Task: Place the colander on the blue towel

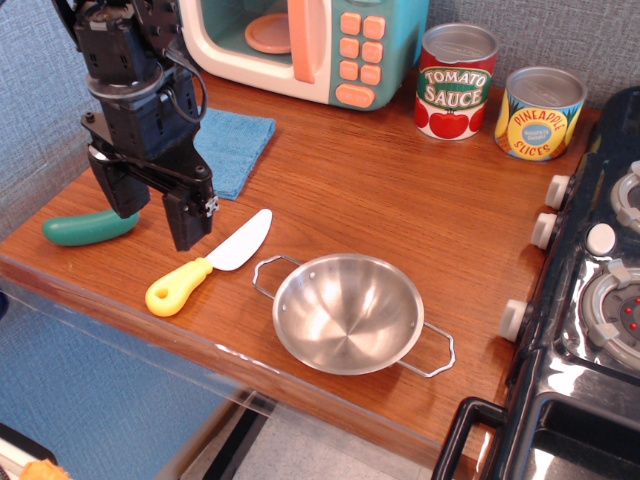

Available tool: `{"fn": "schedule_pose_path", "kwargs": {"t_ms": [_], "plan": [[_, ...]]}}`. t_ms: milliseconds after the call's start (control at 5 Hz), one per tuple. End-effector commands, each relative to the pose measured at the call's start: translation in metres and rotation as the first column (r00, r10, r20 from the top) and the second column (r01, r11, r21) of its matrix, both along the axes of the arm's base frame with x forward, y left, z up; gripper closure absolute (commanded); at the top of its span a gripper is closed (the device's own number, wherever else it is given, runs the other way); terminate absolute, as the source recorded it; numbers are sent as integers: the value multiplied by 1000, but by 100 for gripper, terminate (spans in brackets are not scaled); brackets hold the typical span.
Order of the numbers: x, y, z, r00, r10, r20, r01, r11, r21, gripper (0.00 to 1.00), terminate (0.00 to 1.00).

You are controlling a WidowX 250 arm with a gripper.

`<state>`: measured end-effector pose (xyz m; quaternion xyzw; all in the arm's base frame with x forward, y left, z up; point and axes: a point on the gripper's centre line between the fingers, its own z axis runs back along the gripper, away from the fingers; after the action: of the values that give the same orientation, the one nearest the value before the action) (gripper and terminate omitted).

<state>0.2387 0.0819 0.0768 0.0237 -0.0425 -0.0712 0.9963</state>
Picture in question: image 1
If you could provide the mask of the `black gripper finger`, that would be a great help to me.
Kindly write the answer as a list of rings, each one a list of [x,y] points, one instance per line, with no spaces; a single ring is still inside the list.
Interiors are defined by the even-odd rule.
[[[213,199],[190,198],[185,191],[163,195],[163,205],[174,246],[189,251],[212,231]]]
[[[125,163],[109,159],[96,148],[88,149],[88,160],[106,199],[120,218],[132,217],[150,201],[149,187],[129,173]]]

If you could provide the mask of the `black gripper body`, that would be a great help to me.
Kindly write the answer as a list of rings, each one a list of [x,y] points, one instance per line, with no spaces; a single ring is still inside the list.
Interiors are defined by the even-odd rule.
[[[185,191],[190,198],[217,199],[213,174],[194,146],[206,113],[197,104],[188,68],[155,64],[144,79],[108,81],[87,78],[101,111],[87,114],[83,126],[90,132],[89,148],[126,169],[162,195]]]

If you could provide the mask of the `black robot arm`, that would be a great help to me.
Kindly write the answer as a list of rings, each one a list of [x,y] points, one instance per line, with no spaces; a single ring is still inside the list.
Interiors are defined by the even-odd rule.
[[[174,245],[190,250],[212,230],[213,174],[194,140],[208,97],[181,48],[174,1],[57,1],[101,110],[82,120],[88,160],[113,210],[138,213],[161,193]]]

